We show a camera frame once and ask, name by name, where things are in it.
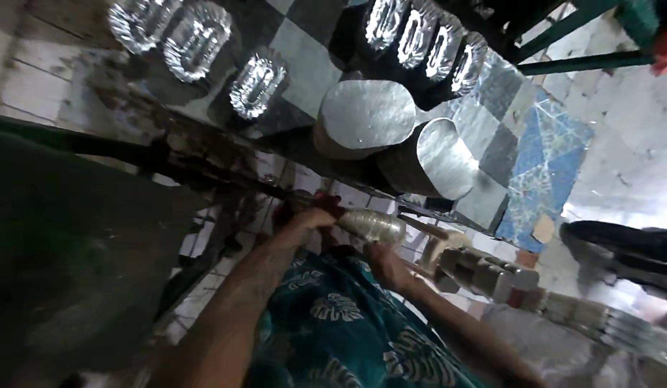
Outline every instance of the checkered tile floor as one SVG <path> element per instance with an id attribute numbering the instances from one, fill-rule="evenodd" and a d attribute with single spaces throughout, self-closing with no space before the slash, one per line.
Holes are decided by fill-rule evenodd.
<path id="1" fill-rule="evenodd" d="M 217 3 L 234 15 L 243 41 L 243 52 L 251 52 L 252 48 L 260 45 L 269 46 L 289 66 L 289 87 L 267 113 L 269 117 L 258 125 L 258 135 L 270 136 L 312 125 L 324 94 L 341 79 L 346 61 L 350 61 L 350 57 L 344 60 L 332 53 L 341 52 L 340 57 L 346 55 L 340 47 L 334 48 L 335 43 L 339 43 L 336 42 L 339 34 L 351 32 L 346 31 L 345 23 L 341 22 L 346 20 L 346 9 L 363 5 L 366 1 L 217 0 Z M 532 160 L 539 156 L 533 155 L 534 148 L 526 145 L 530 144 L 529 136 L 533 131 L 531 118 L 536 95 L 541 96 L 542 90 L 490 51 L 478 86 L 472 93 L 443 103 L 430 112 L 420 111 L 418 119 L 453 119 L 468 149 L 480 161 L 475 187 L 457 201 L 451 216 L 488 234 L 494 234 L 499 229 L 499 235 L 504 239 L 517 244 L 525 243 L 531 250 L 537 250 L 536 244 L 530 244 L 531 238 L 525 236 L 532 232 L 536 220 L 518 215 L 555 213 L 558 216 L 562 207 L 560 202 L 567 198 L 572 187 L 571 179 L 575 178 L 581 162 L 580 157 L 561 154 L 562 148 L 558 146 L 561 136 L 556 131 L 550 131 L 552 135 L 549 137 L 543 133 L 540 153 L 542 157 L 549 158 L 546 165 L 551 173 L 546 178 L 557 200 L 536 202 L 536 205 L 532 201 L 520 200 L 520 197 L 509 201 L 514 193 L 522 192 L 519 182 L 524 178 L 519 176 L 526 172 L 527 176 L 536 175 L 532 169 L 540 166 L 541 170 L 542 163 L 545 163 L 545 160 Z M 572 124 L 567 115 L 558 122 L 561 124 L 556 128 L 564 132 L 570 132 L 572 129 L 569 127 L 582 128 L 580 124 Z M 519 145 L 524 135 L 525 143 Z M 588 141 L 588 135 L 584 135 L 576 146 Z M 287 152 L 285 156 L 293 157 Z M 302 158 L 298 161 L 307 164 Z M 558 170 L 557 163 L 562 165 Z M 567 175 L 553 175 L 552 171 L 561 169 L 566 170 Z M 508 223 L 500 227 L 504 214 Z"/>

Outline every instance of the stacked foil containers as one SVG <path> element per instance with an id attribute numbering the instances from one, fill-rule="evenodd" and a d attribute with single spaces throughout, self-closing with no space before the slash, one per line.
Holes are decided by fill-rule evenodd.
<path id="1" fill-rule="evenodd" d="M 164 62 L 184 83 L 207 76 L 234 28 L 224 8 L 205 0 L 187 4 L 183 0 L 118 0 L 109 9 L 109 25 L 123 47 L 136 55 L 155 48 L 166 35 Z M 257 119 L 287 84 L 284 61 L 273 50 L 258 48 L 230 86 L 231 107 L 244 120 Z"/>
<path id="2" fill-rule="evenodd" d="M 371 78 L 403 84 L 423 110 L 475 87 L 486 41 L 432 0 L 372 0 L 363 20 L 359 50 L 380 73 Z"/>

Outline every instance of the plastic wrap roll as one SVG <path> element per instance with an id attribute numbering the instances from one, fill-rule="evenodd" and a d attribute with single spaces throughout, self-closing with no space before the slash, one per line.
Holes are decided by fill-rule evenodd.
<path id="1" fill-rule="evenodd" d="M 152 49 L 183 0 L 119 0 L 109 8 L 115 39 L 133 54 Z"/>
<path id="2" fill-rule="evenodd" d="M 445 117 L 421 124 L 403 144 L 380 154 L 377 165 L 401 193 L 452 200 L 472 189 L 478 170 L 456 126 Z"/>
<path id="3" fill-rule="evenodd" d="M 183 19 L 166 40 L 164 57 L 183 82 L 205 77 L 211 63 L 231 36 L 231 15 L 208 1 L 185 7 Z"/>
<path id="4" fill-rule="evenodd" d="M 410 0 L 373 0 L 364 18 L 364 45 L 381 54 L 396 40 Z"/>
<path id="5" fill-rule="evenodd" d="M 439 15 L 436 38 L 424 69 L 430 81 L 440 82 L 451 74 L 464 34 L 465 30 L 459 18 L 447 12 Z"/>
<path id="6" fill-rule="evenodd" d="M 398 245 L 405 239 L 405 222 L 366 208 L 346 211 L 337 225 L 368 243 Z"/>
<path id="7" fill-rule="evenodd" d="M 464 40 L 463 51 L 451 74 L 451 93 L 455 97 L 462 97 L 475 88 L 487 56 L 487 41 L 482 35 L 468 32 Z"/>
<path id="8" fill-rule="evenodd" d="M 243 67 L 231 85 L 230 99 L 235 112 L 246 120 L 264 113 L 277 91 L 285 88 L 286 66 L 276 53 L 262 49 Z"/>
<path id="9" fill-rule="evenodd" d="M 427 56 L 440 10 L 431 0 L 411 0 L 410 15 L 398 43 L 398 63 L 404 69 L 420 65 Z"/>

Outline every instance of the aluminum foil container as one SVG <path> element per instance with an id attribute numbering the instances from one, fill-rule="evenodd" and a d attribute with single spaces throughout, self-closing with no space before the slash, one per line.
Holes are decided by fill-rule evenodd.
<path id="1" fill-rule="evenodd" d="M 231 85 L 233 109 L 243 119 L 256 119 L 267 110 L 278 87 L 286 84 L 286 75 L 285 63 L 275 53 L 256 52 Z"/>
<path id="2" fill-rule="evenodd" d="M 205 77 L 231 36 L 231 24 L 231 15 L 215 3 L 199 1 L 185 7 L 183 20 L 166 39 L 166 65 L 183 82 Z"/>
<path id="3" fill-rule="evenodd" d="M 364 42 L 381 52 L 396 40 L 410 0 L 373 0 L 364 18 Z"/>
<path id="4" fill-rule="evenodd" d="M 487 41 L 477 32 L 468 32 L 465 36 L 463 52 L 451 75 L 451 92 L 455 97 L 462 97 L 475 88 L 488 48 Z"/>
<path id="5" fill-rule="evenodd" d="M 361 160 L 406 140 L 415 125 L 415 102 L 392 81 L 344 81 L 324 96 L 314 146 L 331 159 Z"/>
<path id="6" fill-rule="evenodd" d="M 407 141 L 377 157 L 382 174 L 397 191 L 451 200 L 472 189 L 478 164 L 445 117 L 421 124 Z"/>
<path id="7" fill-rule="evenodd" d="M 437 35 L 424 69 L 430 81 L 440 82 L 451 74 L 464 34 L 459 18 L 447 12 L 439 15 Z"/>
<path id="8" fill-rule="evenodd" d="M 398 63 L 412 69 L 427 56 L 440 10 L 431 0 L 412 0 L 410 15 L 398 43 Z"/>
<path id="9" fill-rule="evenodd" d="M 183 0 L 119 0 L 109 8 L 115 39 L 133 54 L 156 46 Z"/>

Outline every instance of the dark green cloth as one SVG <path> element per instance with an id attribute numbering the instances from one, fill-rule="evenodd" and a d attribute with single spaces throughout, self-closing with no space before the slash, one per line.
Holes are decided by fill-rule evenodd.
<path id="1" fill-rule="evenodd" d="M 484 387 L 361 256 L 304 250 L 262 316 L 247 386 Z"/>

